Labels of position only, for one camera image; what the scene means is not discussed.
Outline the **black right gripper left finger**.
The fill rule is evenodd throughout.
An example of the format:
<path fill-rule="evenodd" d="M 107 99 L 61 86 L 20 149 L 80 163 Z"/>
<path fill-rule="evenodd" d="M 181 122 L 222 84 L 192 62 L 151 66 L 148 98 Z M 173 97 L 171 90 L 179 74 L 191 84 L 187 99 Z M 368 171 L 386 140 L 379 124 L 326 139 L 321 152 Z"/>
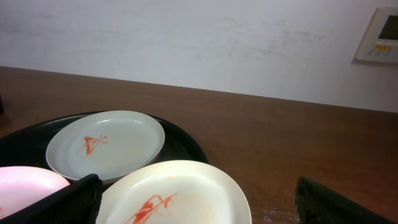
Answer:
<path fill-rule="evenodd" d="M 96 174 L 90 174 L 1 219 L 1 223 L 94 224 L 99 213 L 102 194 L 102 180 Z"/>

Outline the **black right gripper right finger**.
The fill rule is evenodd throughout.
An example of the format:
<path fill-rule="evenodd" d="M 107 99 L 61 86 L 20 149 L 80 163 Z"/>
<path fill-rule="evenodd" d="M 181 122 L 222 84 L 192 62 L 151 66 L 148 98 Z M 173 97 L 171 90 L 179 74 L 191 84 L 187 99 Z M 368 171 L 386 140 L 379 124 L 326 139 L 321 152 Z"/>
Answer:
<path fill-rule="evenodd" d="M 295 208 L 301 224 L 394 224 L 306 177 L 298 179 Z"/>

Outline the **cream plate with sauce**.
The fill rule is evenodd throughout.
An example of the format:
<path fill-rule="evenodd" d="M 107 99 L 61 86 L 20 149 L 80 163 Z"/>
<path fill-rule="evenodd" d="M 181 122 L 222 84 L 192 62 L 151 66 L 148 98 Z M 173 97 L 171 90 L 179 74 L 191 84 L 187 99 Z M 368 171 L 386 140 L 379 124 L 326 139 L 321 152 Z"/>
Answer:
<path fill-rule="evenodd" d="M 248 200 L 222 170 L 195 161 L 141 168 L 103 193 L 97 223 L 251 224 Z"/>

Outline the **grey-white plate with sauce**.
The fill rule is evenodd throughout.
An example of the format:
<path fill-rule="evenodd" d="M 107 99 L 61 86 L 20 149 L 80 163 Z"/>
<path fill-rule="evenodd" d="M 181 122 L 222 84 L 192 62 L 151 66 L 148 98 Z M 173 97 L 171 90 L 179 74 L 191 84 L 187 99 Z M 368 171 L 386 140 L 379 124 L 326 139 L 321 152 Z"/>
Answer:
<path fill-rule="evenodd" d="M 80 118 L 49 142 L 49 167 L 68 180 L 96 174 L 114 183 L 155 160 L 165 131 L 153 117 L 135 111 L 107 111 Z"/>

